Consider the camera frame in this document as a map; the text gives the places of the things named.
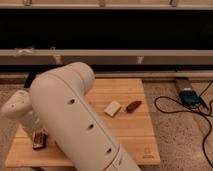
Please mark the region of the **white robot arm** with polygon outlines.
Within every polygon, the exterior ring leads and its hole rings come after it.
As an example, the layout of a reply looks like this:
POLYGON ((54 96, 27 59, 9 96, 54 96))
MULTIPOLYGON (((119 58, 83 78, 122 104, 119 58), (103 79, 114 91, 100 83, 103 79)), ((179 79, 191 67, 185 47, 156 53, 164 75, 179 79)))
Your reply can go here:
POLYGON ((140 171, 84 95, 94 72, 76 62, 35 78, 28 91, 17 91, 0 108, 28 130, 44 126, 78 171, 140 171))

